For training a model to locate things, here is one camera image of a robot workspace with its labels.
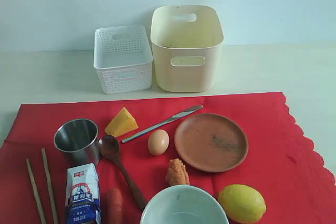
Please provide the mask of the yellow cheese wedge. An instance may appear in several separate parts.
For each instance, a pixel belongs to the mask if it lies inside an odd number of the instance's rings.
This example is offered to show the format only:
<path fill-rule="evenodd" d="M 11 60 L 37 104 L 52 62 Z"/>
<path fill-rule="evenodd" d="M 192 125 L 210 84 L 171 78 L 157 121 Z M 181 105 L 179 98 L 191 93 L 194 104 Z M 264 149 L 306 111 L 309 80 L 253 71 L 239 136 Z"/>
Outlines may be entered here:
<path fill-rule="evenodd" d="M 138 129 L 138 124 L 133 115 L 123 107 L 105 128 L 107 135 L 119 137 Z"/>

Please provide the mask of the orange fried chicken piece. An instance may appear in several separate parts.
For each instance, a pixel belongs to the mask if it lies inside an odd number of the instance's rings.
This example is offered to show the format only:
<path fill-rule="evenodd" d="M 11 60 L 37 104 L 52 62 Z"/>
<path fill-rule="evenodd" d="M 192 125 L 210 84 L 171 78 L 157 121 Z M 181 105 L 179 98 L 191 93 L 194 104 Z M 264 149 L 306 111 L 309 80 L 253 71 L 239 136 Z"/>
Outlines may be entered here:
<path fill-rule="evenodd" d="M 185 165 L 178 158 L 169 161 L 169 167 L 165 180 L 169 186 L 189 185 L 190 180 Z"/>

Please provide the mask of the red sausage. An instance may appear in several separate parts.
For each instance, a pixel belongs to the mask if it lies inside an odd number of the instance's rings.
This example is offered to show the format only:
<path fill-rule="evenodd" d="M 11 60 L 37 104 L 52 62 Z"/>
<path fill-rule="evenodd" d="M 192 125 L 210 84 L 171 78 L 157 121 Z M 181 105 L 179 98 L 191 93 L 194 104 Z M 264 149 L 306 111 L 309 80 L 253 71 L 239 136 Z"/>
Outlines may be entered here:
<path fill-rule="evenodd" d="M 107 193 L 107 223 L 123 223 L 123 198 L 118 188 Z"/>

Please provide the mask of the yellow lemon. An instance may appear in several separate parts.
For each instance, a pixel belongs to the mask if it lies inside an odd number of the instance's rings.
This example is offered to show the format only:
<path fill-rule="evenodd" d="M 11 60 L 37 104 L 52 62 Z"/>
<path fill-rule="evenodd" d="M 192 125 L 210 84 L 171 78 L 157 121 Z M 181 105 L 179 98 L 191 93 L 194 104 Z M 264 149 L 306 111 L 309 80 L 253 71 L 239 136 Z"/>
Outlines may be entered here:
<path fill-rule="evenodd" d="M 246 185 L 226 186 L 218 193 L 217 200 L 227 216 L 238 223 L 256 223 L 267 210 L 262 194 Z"/>

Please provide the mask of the blue white milk carton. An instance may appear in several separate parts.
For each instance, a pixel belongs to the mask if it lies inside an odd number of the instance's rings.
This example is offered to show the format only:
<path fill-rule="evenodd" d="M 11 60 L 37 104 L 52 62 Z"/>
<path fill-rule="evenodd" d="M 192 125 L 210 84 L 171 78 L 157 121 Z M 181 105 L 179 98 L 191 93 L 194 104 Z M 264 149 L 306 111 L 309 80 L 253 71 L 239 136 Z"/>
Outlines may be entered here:
<path fill-rule="evenodd" d="M 66 223 L 100 223 L 99 177 L 93 163 L 67 169 Z"/>

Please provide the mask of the silver table knife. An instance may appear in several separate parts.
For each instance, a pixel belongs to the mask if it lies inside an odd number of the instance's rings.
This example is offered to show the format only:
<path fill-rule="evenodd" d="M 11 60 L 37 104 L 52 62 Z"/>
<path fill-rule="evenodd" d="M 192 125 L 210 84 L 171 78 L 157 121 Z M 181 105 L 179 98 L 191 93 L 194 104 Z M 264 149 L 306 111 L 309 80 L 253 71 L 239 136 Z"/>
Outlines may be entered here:
<path fill-rule="evenodd" d="M 171 116 L 170 118 L 168 118 L 168 119 L 166 119 L 166 120 L 164 120 L 164 121 L 162 121 L 162 122 L 160 122 L 158 124 L 155 124 L 155 125 L 147 128 L 147 129 L 144 129 L 144 130 L 142 130 L 142 131 L 134 134 L 133 136 L 130 136 L 130 137 L 126 138 L 126 139 L 123 139 L 121 141 L 121 143 L 122 144 L 127 143 L 127 142 L 129 142 L 129 141 L 131 141 L 131 140 L 133 140 L 133 139 L 135 139 L 137 137 L 140 137 L 140 136 L 142 136 L 142 135 L 144 135 L 144 134 L 146 134 L 148 132 L 151 132 L 151 131 L 153 131 L 153 130 L 155 130 L 157 128 L 160 128 L 160 127 L 162 127 L 162 126 L 164 126 L 166 124 L 170 124 L 170 123 L 172 123 L 174 121 L 177 121 L 177 120 L 179 120 L 179 119 L 181 119 L 181 118 L 183 118 L 183 117 L 185 117 L 187 115 L 190 115 L 190 114 L 192 114 L 192 113 L 194 113 L 194 112 L 202 109 L 203 107 L 204 107 L 203 105 L 196 105 L 196 106 L 192 106 L 190 108 L 187 108 L 187 109 L 185 109 L 183 111 L 180 111 L 179 113 Z"/>

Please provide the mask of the red scalloped table cloth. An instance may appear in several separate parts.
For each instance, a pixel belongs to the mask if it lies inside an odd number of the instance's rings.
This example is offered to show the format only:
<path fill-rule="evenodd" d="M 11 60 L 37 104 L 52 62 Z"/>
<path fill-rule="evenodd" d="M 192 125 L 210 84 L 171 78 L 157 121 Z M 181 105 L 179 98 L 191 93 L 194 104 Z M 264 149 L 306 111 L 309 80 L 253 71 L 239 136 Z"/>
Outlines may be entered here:
<path fill-rule="evenodd" d="M 261 223 L 335 223 L 335 178 L 324 168 L 313 142 L 289 114 L 280 92 L 60 104 L 23 104 L 1 148 L 1 223 L 39 223 L 27 163 L 34 172 L 48 223 L 52 222 L 41 155 L 47 153 L 58 220 L 65 223 L 67 162 L 54 146 L 54 133 L 66 122 L 88 118 L 100 135 L 122 109 L 140 129 L 157 124 L 195 105 L 236 122 L 249 141 L 246 159 L 224 173 L 208 174 L 187 167 L 192 185 L 212 195 L 230 184 L 257 189 L 267 210 Z"/>

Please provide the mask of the brown wooden plate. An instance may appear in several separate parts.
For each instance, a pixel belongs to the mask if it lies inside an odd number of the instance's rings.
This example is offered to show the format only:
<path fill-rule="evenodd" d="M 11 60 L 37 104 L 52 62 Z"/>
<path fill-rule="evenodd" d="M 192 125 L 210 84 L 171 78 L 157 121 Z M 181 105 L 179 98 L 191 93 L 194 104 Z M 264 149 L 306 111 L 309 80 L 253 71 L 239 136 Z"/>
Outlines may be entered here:
<path fill-rule="evenodd" d="M 191 115 L 176 128 L 174 145 L 184 162 L 208 173 L 221 173 L 239 166 L 249 143 L 242 128 L 214 113 Z"/>

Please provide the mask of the white woven plastic basket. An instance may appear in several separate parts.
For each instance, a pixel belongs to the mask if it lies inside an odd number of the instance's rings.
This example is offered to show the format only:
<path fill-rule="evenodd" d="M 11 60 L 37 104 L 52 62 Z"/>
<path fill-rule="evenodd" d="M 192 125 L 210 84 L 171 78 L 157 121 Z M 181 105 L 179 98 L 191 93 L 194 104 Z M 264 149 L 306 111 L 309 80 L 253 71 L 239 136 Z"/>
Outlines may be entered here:
<path fill-rule="evenodd" d="M 150 88 L 152 63 L 152 51 L 143 25 L 95 31 L 93 67 L 105 94 Z"/>

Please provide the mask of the cream plastic bin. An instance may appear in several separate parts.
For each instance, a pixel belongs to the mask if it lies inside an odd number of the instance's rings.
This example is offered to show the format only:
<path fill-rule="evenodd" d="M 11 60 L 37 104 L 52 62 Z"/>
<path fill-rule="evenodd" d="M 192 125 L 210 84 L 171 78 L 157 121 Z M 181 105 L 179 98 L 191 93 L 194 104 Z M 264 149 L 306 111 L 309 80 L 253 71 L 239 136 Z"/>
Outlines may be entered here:
<path fill-rule="evenodd" d="M 168 92 L 203 92 L 213 86 L 224 33 L 215 9 L 162 6 L 150 31 L 158 86 Z"/>

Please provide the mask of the dark wooden spoon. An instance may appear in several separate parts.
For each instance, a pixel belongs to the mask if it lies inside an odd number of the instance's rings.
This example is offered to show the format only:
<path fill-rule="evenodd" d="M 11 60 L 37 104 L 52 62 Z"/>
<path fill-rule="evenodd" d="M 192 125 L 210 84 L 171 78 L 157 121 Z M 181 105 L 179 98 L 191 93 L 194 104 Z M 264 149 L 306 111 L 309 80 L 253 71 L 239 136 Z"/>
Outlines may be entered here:
<path fill-rule="evenodd" d="M 121 160 L 121 148 L 118 140 L 112 135 L 103 136 L 99 140 L 99 151 L 103 157 L 113 162 L 119 168 L 121 173 L 124 175 L 138 208 L 143 211 L 148 202 L 136 182 L 132 179 L 123 165 Z"/>

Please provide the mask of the stainless steel cup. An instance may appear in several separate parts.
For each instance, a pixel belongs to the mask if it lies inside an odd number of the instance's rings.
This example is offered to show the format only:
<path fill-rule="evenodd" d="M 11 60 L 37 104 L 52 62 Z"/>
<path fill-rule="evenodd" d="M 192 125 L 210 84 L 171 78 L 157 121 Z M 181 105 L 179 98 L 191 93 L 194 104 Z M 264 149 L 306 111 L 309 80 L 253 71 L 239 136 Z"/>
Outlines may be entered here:
<path fill-rule="evenodd" d="M 94 164 L 100 161 L 99 129 L 90 119 L 74 119 L 63 124 L 54 134 L 54 146 L 70 167 Z"/>

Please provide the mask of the pale blue ceramic bowl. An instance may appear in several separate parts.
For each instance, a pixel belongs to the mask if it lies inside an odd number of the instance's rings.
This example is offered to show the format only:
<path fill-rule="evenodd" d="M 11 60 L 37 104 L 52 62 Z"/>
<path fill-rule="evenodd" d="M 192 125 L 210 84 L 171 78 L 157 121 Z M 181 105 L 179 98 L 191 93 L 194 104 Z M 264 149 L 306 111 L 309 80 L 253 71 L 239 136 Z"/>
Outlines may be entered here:
<path fill-rule="evenodd" d="M 195 186 L 176 185 L 157 193 L 146 205 L 140 223 L 229 223 L 218 201 Z"/>

